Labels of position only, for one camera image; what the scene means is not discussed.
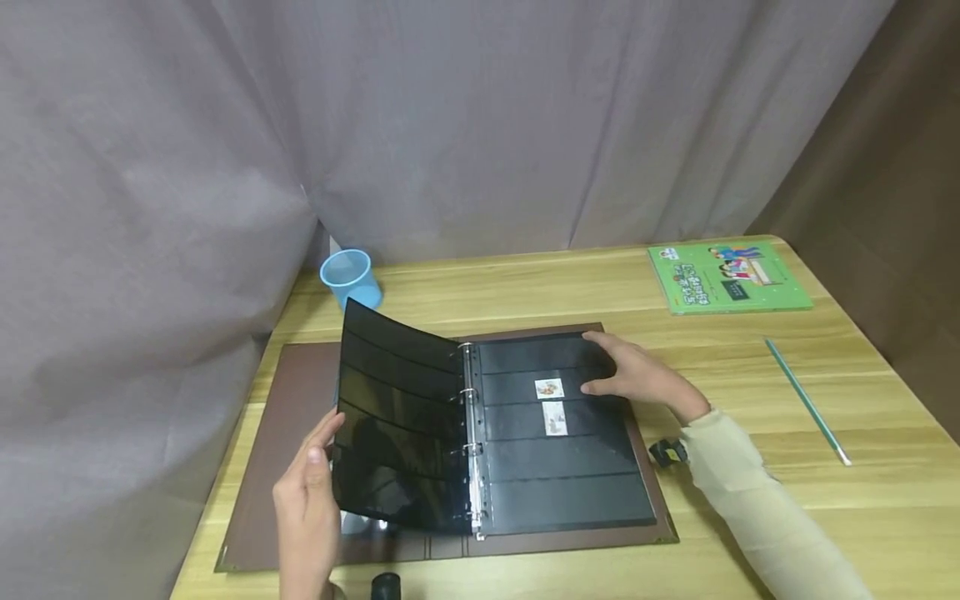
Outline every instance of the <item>wooden table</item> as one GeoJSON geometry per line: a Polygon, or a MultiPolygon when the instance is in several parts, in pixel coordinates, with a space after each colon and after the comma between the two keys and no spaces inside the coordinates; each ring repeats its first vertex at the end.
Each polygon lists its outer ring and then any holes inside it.
{"type": "MultiPolygon", "coordinates": [[[[813,274],[774,240],[810,311],[674,317],[643,248],[550,252],[377,270],[381,311],[440,335],[602,322],[686,375],[750,432],[769,469],[856,565],[877,598],[960,598],[960,450],[813,274]],[[774,339],[853,460],[840,465],[762,337],[774,339]]],[[[276,573],[218,574],[220,550],[280,347],[340,337],[343,316],[313,274],[296,284],[267,346],[174,598],[274,598],[276,573]]],[[[648,442],[676,436],[635,406],[648,442]]],[[[681,543],[396,564],[405,598],[755,598],[767,592],[685,468],[660,473],[681,543]]],[[[332,580],[368,598],[383,565],[332,580]]]]}

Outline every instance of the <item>pencil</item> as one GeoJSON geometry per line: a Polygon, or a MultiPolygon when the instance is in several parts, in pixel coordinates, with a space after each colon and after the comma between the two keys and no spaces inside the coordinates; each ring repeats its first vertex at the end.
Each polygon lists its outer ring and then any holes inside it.
{"type": "Polygon", "coordinates": [[[774,346],[773,341],[769,338],[764,338],[764,342],[767,343],[767,347],[773,353],[774,358],[777,359],[777,364],[780,365],[780,368],[783,369],[783,374],[786,375],[786,378],[790,380],[790,385],[793,386],[793,389],[797,391],[797,395],[800,396],[800,400],[804,403],[806,410],[810,413],[810,416],[813,417],[814,422],[817,423],[817,427],[820,427],[820,432],[824,434],[824,437],[827,438],[827,442],[830,444],[830,447],[833,448],[833,451],[837,453],[837,456],[840,457],[840,462],[844,464],[845,467],[852,467],[853,462],[847,456],[847,452],[844,451],[843,446],[840,445],[840,442],[837,440],[837,437],[833,435],[833,431],[830,430],[829,425],[820,416],[820,411],[817,410],[817,407],[813,405],[813,400],[810,399],[810,396],[806,394],[804,386],[800,385],[800,381],[797,381],[797,377],[793,374],[793,371],[790,370],[790,367],[787,366],[786,361],[783,360],[783,357],[780,356],[780,351],[777,350],[777,347],[774,346]]]}

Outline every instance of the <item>fabric backdrop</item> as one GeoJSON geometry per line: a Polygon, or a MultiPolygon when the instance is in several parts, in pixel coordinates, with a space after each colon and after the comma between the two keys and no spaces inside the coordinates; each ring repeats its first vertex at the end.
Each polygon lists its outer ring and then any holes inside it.
{"type": "Polygon", "coordinates": [[[0,595],[168,593],[318,217],[740,232],[891,2],[0,2],[0,595]]]}

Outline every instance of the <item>black cap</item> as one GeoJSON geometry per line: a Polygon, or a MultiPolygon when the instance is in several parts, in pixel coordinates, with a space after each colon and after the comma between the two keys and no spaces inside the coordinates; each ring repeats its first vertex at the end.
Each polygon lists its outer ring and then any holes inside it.
{"type": "Polygon", "coordinates": [[[400,600],[400,576],[380,573],[373,578],[370,600],[400,600]]]}

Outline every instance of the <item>book cover illustration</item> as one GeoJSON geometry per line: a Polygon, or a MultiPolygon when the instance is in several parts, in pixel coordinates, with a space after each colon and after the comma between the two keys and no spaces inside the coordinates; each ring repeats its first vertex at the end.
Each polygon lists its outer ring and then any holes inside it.
{"type": "Polygon", "coordinates": [[[769,242],[678,244],[648,252],[677,315],[813,306],[769,242]]]}

